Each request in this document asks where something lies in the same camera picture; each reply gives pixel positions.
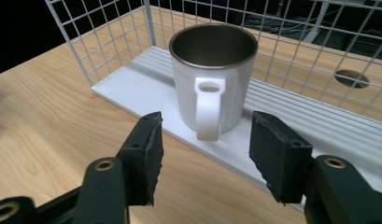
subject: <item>white mug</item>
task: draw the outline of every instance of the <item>white mug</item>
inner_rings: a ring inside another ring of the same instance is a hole
[[[228,24],[185,28],[170,40],[179,113],[197,139],[217,141],[241,119],[258,42]]]

